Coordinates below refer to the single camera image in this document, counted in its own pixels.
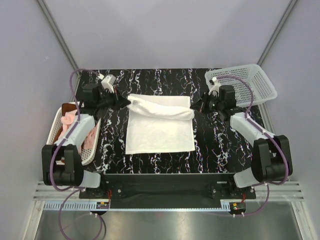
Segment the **controller board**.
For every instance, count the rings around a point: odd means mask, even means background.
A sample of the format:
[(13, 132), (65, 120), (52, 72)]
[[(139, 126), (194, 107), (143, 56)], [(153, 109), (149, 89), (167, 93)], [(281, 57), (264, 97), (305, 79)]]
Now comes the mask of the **controller board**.
[(245, 202), (233, 202), (230, 204), (230, 209), (232, 211), (245, 212), (246, 208)]
[(109, 201), (98, 201), (96, 203), (97, 209), (109, 209), (110, 208), (110, 202)]

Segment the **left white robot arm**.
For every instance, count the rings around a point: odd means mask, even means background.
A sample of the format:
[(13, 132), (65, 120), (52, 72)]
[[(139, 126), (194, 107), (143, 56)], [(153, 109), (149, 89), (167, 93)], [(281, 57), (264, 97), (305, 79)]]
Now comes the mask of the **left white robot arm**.
[(85, 138), (98, 124), (99, 110), (111, 108), (120, 110), (130, 104), (114, 88), (115, 76), (99, 74), (99, 84), (90, 83), (83, 87), (83, 98), (75, 101), (75, 120), (61, 139), (46, 144), (41, 150), (42, 177), (44, 184), (57, 191), (73, 187), (90, 188), (97, 198), (108, 193), (108, 186), (101, 181), (101, 175), (83, 168), (79, 153)]

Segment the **brown towel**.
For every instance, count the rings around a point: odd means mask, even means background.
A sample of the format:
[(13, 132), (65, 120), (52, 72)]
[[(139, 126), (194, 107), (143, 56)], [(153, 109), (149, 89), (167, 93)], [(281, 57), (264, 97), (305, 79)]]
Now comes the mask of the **brown towel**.
[(76, 117), (77, 108), (75, 104), (72, 103), (63, 103), (61, 106), (62, 117), (60, 118), (61, 128), (58, 130), (55, 141), (62, 138), (71, 124), (74, 122)]

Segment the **right controller board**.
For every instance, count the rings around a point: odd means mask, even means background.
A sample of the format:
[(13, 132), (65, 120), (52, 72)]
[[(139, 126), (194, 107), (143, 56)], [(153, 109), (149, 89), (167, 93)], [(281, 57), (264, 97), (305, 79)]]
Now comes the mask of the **right controller board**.
[(232, 211), (245, 212), (246, 208), (245, 202), (233, 202), (230, 204), (230, 209)]

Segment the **white basket with towels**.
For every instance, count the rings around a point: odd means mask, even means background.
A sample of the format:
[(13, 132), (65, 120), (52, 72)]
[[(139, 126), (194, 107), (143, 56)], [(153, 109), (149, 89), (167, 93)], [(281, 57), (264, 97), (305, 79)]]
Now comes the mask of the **white basket with towels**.
[[(52, 145), (54, 144), (55, 141), (55, 137), (56, 134), (58, 133), (58, 130), (61, 128), (62, 124), (60, 121), (60, 118), (62, 117), (62, 107), (60, 107), (58, 109), (58, 111), (56, 112), (55, 118), (53, 120), (46, 144), (47, 145)], [(99, 138), (99, 134), (100, 134), (100, 126), (101, 126), (101, 119), (97, 122), (97, 131), (96, 131), (96, 136), (94, 139), (94, 145), (92, 149), (80, 149), (80, 156), (81, 156), (81, 160), (82, 160), (82, 165), (86, 166), (88, 164), (90, 164), (95, 157), (96, 154), (96, 150), (97, 150), (97, 145), (98, 145), (98, 138)]]

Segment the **white towel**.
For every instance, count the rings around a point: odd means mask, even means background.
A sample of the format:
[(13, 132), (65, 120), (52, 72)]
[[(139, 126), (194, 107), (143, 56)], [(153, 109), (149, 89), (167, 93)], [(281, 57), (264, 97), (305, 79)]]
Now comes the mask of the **white towel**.
[(125, 153), (178, 153), (195, 150), (189, 96), (128, 95)]

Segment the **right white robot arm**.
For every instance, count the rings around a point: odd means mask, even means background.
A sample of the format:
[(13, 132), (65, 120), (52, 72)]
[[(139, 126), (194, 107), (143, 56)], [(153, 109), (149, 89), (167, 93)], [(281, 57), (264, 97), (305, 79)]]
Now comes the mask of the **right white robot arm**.
[(234, 174), (233, 182), (227, 185), (228, 195), (236, 199), (244, 194), (246, 187), (284, 184), (293, 172), (288, 138), (256, 123), (248, 110), (237, 106), (235, 88), (222, 85), (219, 80), (213, 77), (213, 86), (190, 108), (203, 114), (219, 113), (220, 118), (252, 146), (250, 167)]

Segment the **empty white mesh basket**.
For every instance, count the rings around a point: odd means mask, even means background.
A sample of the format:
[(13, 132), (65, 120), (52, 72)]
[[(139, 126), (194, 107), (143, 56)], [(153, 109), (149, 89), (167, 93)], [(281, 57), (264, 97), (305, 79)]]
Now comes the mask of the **empty white mesh basket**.
[(278, 96), (269, 77), (257, 64), (210, 70), (204, 77), (209, 89), (213, 86), (213, 78), (217, 78), (221, 85), (233, 86), (238, 107), (245, 108), (250, 103), (260, 105)]

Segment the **left controller board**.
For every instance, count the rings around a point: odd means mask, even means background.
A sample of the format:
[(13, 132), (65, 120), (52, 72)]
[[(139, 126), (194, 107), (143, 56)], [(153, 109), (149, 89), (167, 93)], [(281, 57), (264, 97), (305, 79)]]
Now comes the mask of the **left controller board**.
[(110, 208), (110, 202), (109, 201), (98, 201), (96, 203), (97, 209), (109, 209)]

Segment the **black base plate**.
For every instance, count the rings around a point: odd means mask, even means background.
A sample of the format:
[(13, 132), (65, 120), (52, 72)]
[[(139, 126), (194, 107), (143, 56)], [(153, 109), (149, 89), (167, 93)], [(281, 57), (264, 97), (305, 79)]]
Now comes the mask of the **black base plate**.
[(251, 186), (236, 187), (232, 173), (106, 174), (99, 188), (88, 188), (80, 199), (124, 199), (136, 195), (202, 195), (213, 199), (256, 199)]

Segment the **pink towel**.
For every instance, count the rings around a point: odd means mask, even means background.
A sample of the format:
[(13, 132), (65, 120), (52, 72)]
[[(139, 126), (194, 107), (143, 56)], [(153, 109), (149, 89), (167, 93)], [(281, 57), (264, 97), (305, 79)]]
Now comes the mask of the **pink towel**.
[[(69, 111), (69, 112), (66, 112), (65, 115), (60, 118), (60, 121), (62, 123), (62, 127), (61, 127), (61, 133), (58, 136), (58, 140), (64, 137), (67, 130), (71, 127), (71, 125), (75, 121), (76, 112), (77, 112), (76, 109)], [(83, 150), (88, 150), (88, 149), (94, 148), (97, 128), (98, 128), (98, 125), (96, 124), (95, 127), (88, 133), (88, 135), (84, 139), (84, 142), (81, 145), (81, 148)]]

